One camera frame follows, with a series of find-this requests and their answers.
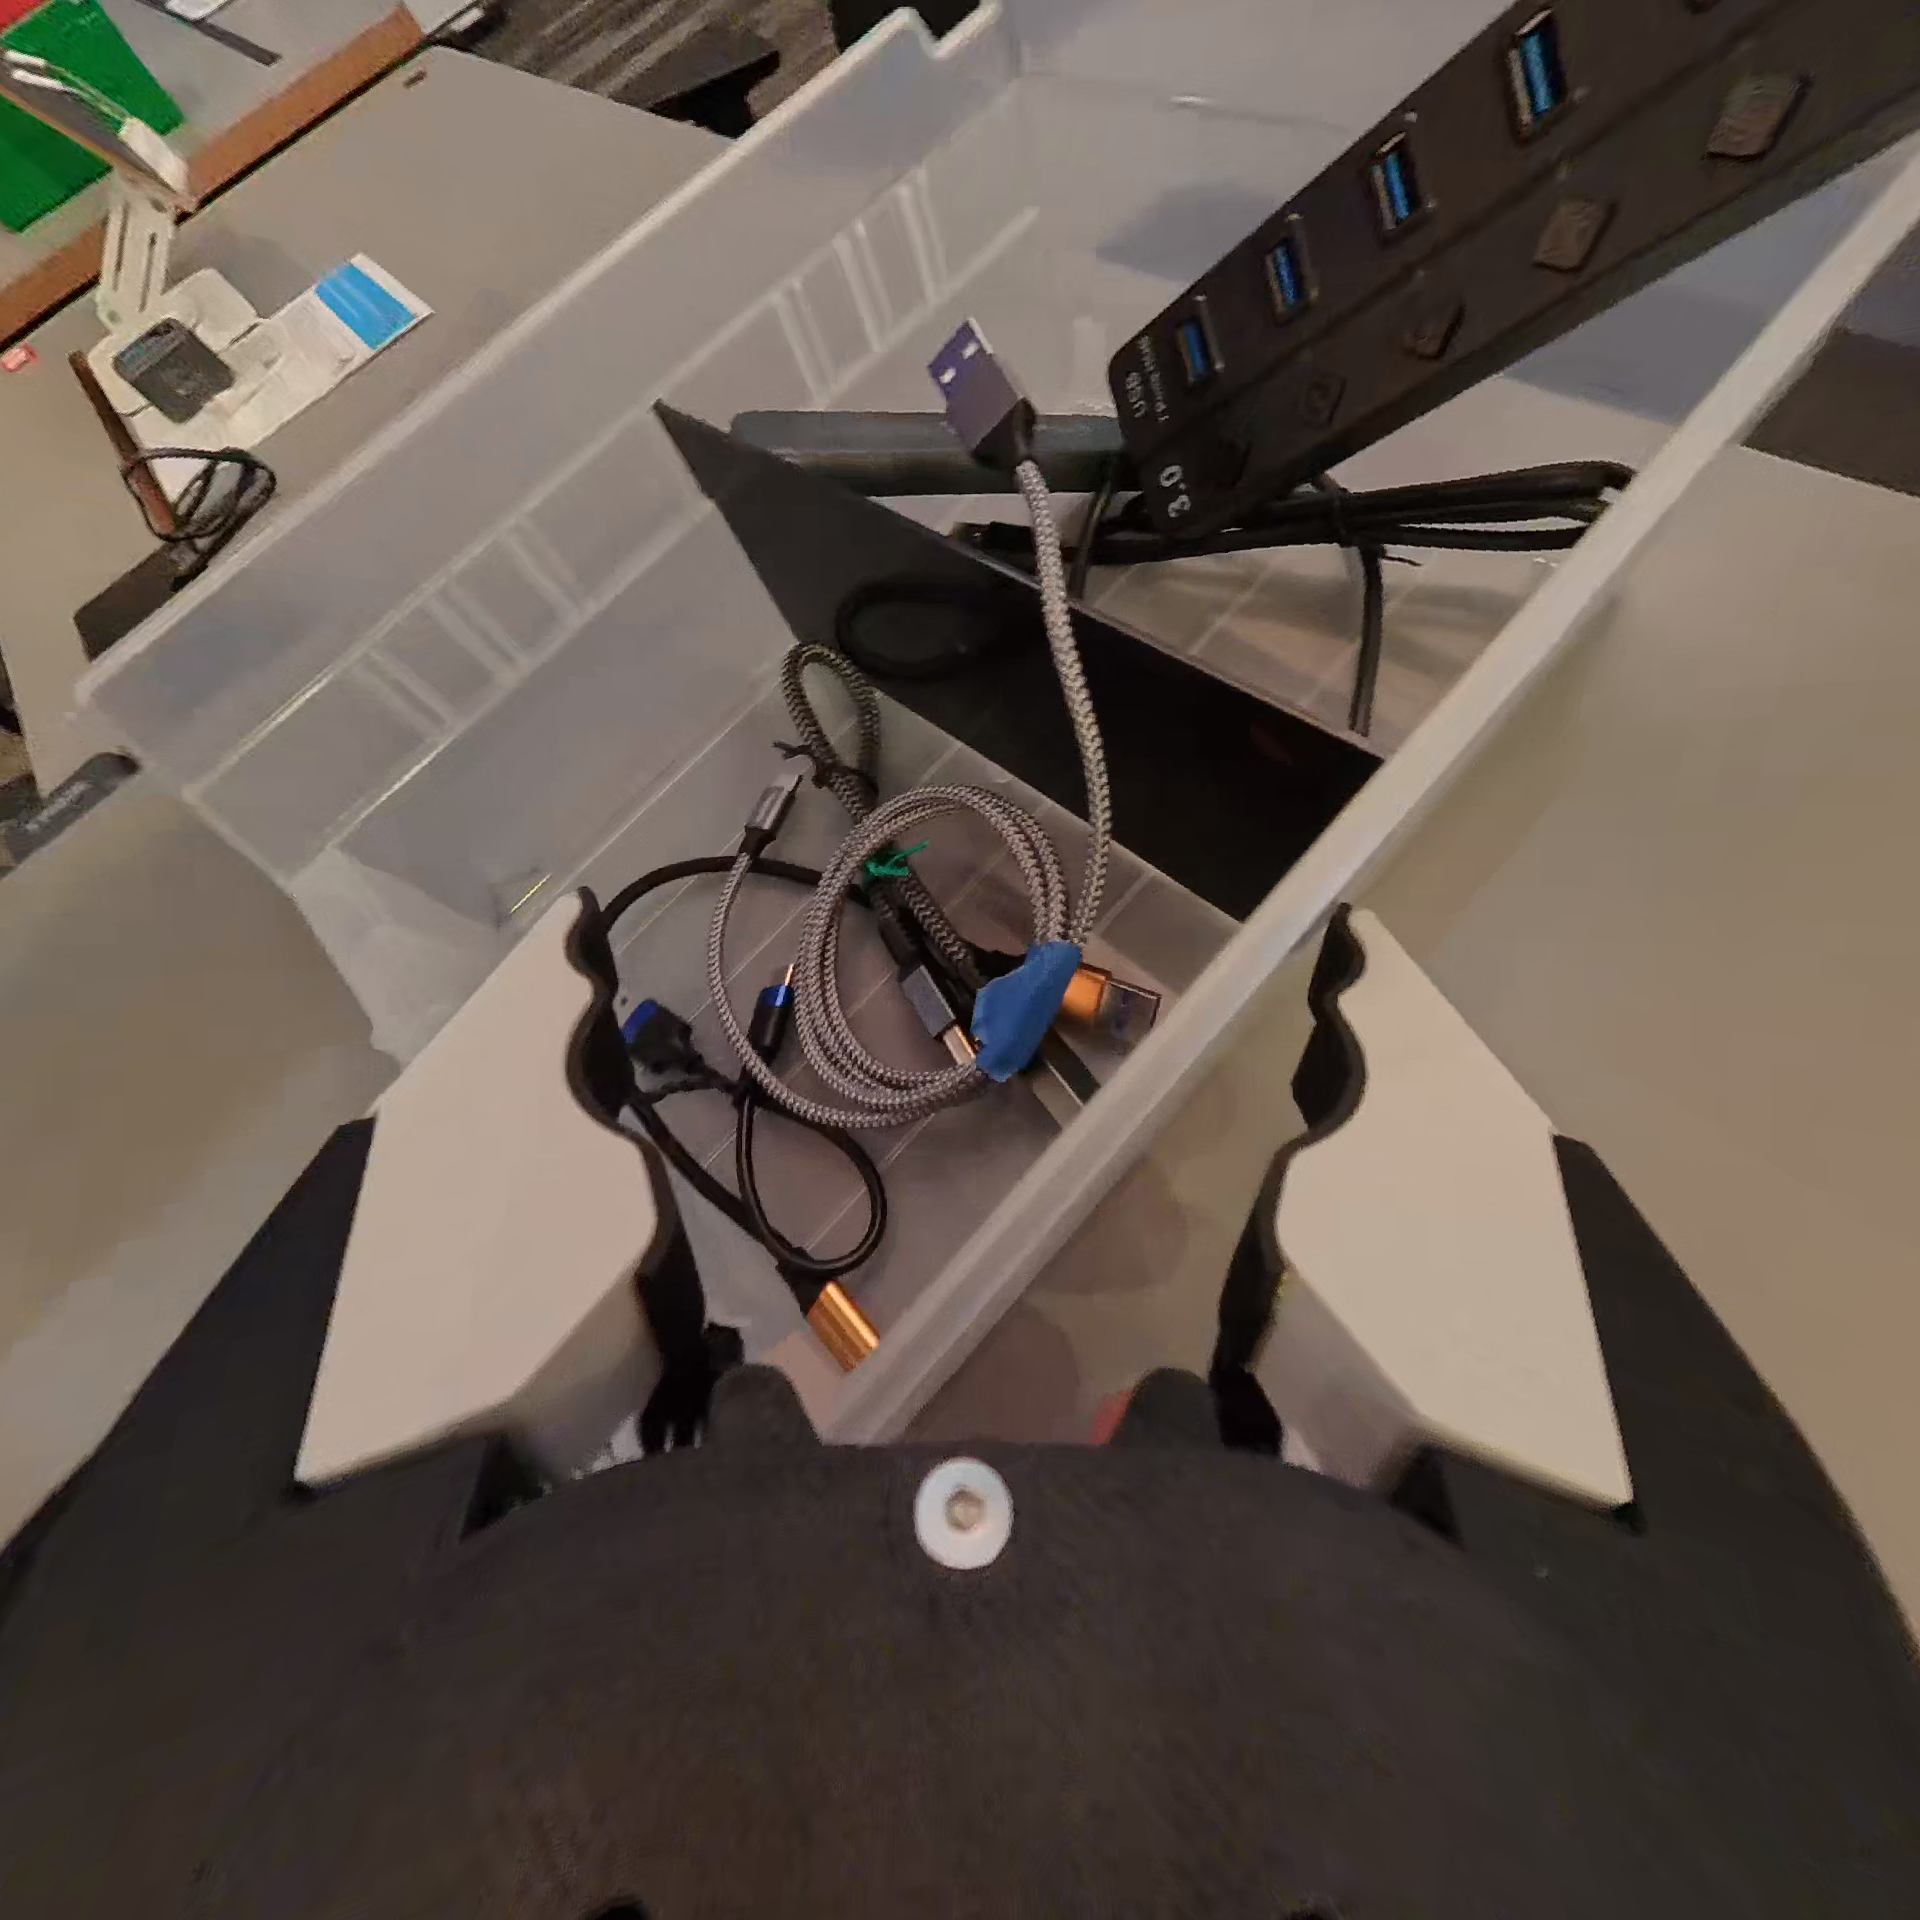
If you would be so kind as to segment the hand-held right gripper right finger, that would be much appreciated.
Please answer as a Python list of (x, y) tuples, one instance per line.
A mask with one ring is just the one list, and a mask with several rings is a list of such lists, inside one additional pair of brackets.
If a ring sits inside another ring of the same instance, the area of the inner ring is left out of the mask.
[(1444, 1451), (1626, 1507), (1553, 1123), (1370, 912), (1321, 934), (1290, 1094), (1218, 1300), (1223, 1436), (1379, 1493)]

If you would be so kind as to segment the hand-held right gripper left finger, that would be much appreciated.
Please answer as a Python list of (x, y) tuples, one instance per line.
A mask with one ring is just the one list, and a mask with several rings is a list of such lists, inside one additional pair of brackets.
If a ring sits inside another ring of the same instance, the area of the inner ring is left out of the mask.
[(625, 1417), (692, 1439), (714, 1377), (710, 1303), (669, 1168), (625, 1128), (605, 912), (566, 896), (377, 1100), (321, 1371), (308, 1489), (457, 1436), (541, 1477)]

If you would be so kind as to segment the clear plastic storage bin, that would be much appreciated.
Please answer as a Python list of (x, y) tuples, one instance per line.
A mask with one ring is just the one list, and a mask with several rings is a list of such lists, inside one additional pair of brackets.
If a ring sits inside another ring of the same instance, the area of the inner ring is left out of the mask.
[[(1039, 402), (1094, 416), (1109, 353), (1257, 208), (1491, 24), (1488, 2), (985, 2), (879, 25), (771, 123), (551, 276), (367, 452), (120, 640), (82, 709), (272, 876), (411, 1061), (574, 888), (718, 848), (774, 768), (796, 642), (656, 406), (932, 409), (961, 321)], [(1426, 557), (1389, 594), (1379, 729), (1334, 723), (1358, 642), (1334, 562), (1094, 575), (1092, 612), (1381, 763), (1235, 922), (1118, 845), (1092, 946), (1173, 992), (1142, 1066), (1047, 1136), (993, 1094), (883, 1132), (901, 1213), (854, 1283), (879, 1355), (829, 1361), (741, 1233), (694, 1228), (753, 1355), (848, 1439), (899, 1436), (1245, 1005), (1592, 628), (1632, 552), (1784, 392), (1916, 224), (1916, 134), (1488, 376), (1342, 468), (1344, 488), (1624, 461), (1626, 528), (1570, 579)]]

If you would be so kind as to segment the black usb hub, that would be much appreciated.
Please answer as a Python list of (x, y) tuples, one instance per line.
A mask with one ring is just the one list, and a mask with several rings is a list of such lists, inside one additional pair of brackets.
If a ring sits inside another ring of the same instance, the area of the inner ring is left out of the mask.
[(1512, 2), (1109, 361), (1198, 538), (1916, 130), (1916, 2)]

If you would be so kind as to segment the black bin divider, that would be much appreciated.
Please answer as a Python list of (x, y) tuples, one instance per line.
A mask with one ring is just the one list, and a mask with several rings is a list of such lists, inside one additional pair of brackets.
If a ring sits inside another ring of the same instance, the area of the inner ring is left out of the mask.
[[(796, 640), (848, 656), (879, 692), (1085, 820), (1021, 510), (1004, 562), (667, 402), (656, 418)], [(1075, 612), (1075, 640), (1118, 845), (1235, 922), (1381, 763), (1094, 612)]]

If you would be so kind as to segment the small black device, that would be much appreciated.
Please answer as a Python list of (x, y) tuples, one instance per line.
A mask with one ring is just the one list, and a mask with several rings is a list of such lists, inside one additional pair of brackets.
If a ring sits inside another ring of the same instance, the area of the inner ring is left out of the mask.
[(127, 390), (170, 424), (187, 424), (235, 390), (233, 365), (184, 321), (156, 321), (112, 357)]

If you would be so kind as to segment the white blue card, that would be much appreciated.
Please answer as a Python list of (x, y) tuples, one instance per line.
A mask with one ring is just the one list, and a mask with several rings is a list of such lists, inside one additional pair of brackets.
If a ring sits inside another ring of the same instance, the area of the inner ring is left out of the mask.
[(256, 429), (265, 439), (432, 318), (432, 304), (358, 253), (223, 350), (235, 373), (223, 409), (235, 418), (265, 418), (268, 424)]

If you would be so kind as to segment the grey desk lamp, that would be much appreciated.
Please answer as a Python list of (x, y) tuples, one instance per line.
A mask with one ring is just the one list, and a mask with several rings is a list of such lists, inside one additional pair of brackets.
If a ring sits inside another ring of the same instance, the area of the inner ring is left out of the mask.
[(93, 283), (108, 333), (160, 318), (180, 214), (197, 211), (187, 158), (103, 88), (58, 61), (4, 50), (4, 101), (108, 167), (96, 275), (86, 234), (4, 283), (4, 342), (28, 333), (54, 304)]

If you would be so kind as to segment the green plastic object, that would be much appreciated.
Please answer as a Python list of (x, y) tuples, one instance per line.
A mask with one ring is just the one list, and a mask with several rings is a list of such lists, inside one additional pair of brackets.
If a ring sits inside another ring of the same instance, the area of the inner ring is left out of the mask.
[(112, 172), (197, 208), (177, 97), (101, 2), (4, 2), (4, 230), (28, 232)]

